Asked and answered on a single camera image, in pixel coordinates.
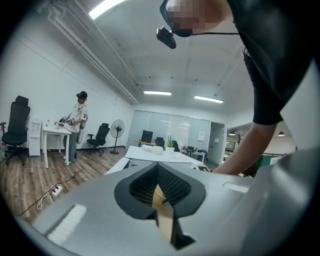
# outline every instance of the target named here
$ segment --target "fluorescent light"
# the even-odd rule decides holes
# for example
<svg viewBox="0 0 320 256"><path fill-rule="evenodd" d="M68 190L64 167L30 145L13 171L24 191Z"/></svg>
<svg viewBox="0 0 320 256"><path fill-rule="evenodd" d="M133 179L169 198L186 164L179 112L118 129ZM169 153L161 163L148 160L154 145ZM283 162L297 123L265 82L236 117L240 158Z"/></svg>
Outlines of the fluorescent light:
<svg viewBox="0 0 320 256"><path fill-rule="evenodd" d="M98 18L101 14L105 11L109 10L110 8L120 4L124 0L105 0L100 3L97 7L95 7L92 11L89 12L90 17L94 20Z"/></svg>
<svg viewBox="0 0 320 256"><path fill-rule="evenodd" d="M153 94L153 95L169 95L171 96L170 91L155 91L155 90L145 90L144 94Z"/></svg>
<svg viewBox="0 0 320 256"><path fill-rule="evenodd" d="M206 98L206 97L200 97L200 96L194 96L195 99L197 100L204 100L204 101L209 101L209 102L216 102L216 103L223 103L223 100L220 99L215 99L215 98Z"/></svg>

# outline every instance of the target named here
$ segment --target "white desk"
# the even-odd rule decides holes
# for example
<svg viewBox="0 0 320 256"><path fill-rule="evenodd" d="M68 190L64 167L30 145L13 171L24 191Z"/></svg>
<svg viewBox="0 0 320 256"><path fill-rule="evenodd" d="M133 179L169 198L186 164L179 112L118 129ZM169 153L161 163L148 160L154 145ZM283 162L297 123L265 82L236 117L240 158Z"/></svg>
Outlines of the white desk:
<svg viewBox="0 0 320 256"><path fill-rule="evenodd" d="M193 163L201 164L200 161L195 160L185 154L179 152L167 153L166 151L163 154L152 154L151 152L142 150L141 147L130 146L126 152L125 158L151 161L151 162L169 162L169 163Z"/></svg>
<svg viewBox="0 0 320 256"><path fill-rule="evenodd" d="M45 168L49 168L48 164L48 153L47 153L47 135L59 135L58 138L58 150L61 153L61 136L66 136L66 150L65 150L65 158L66 158L66 165L69 165L69 139L71 132L68 131L66 128L54 129L51 126L43 126L43 152L44 152L44 162Z"/></svg>
<svg viewBox="0 0 320 256"><path fill-rule="evenodd" d="M184 149L180 149L181 152L187 152L186 150ZM197 155L197 156L202 156L202 163L204 164L205 163L205 155L206 153L203 153L203 152L193 152L192 153L192 156L193 155Z"/></svg>

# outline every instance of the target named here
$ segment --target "person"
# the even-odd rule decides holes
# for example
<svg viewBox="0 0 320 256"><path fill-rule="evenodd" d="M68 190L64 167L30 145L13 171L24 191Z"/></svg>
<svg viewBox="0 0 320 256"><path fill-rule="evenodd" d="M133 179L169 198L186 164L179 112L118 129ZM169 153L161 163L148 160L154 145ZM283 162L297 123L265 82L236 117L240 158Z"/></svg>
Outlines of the person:
<svg viewBox="0 0 320 256"><path fill-rule="evenodd" d="M265 0L165 0L160 6L162 17L180 37L208 32L223 21L233 21L245 45L244 62L254 88L253 125L214 173L238 175L253 165L282 120L280 111L312 59L306 47L307 36L300 29L305 20L301 17L306 13L304 4L299 8L300 15L294 15L275 1Z"/></svg>
<svg viewBox="0 0 320 256"><path fill-rule="evenodd" d="M75 154L77 149L77 135L80 131L80 125L82 122L87 121L87 106L85 101L87 100L88 94L85 91L78 93L78 102L75 104L72 112L65 118L66 119L66 129L71 132L69 138L69 163L74 163L76 161ZM64 149L66 149L67 137L63 138Z"/></svg>

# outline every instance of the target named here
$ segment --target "wooden floor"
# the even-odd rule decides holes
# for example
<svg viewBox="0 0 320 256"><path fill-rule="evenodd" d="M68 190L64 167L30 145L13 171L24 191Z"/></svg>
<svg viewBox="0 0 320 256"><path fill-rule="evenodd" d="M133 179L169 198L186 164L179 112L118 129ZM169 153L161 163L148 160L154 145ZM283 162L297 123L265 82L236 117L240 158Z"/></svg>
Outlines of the wooden floor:
<svg viewBox="0 0 320 256"><path fill-rule="evenodd" d="M77 160L82 164L84 170L70 181L63 183L60 195L66 194L79 184L109 171L127 152L124 147L119 147L116 150L120 154L110 154L109 150L104 150L104 154L99 156L96 152L78 151ZM82 169L78 162L66 166L63 156L63 153L48 152L49 169L45 167L44 155L41 157L24 156L25 166L21 165L16 156L10 160L9 166L6 166L4 161L0 163L1 193L14 215L25 211L40 199L52 185L68 180ZM43 209L51 204L50 198L47 196L42 202ZM32 223L41 212L37 209L37 204L22 215L29 223Z"/></svg>

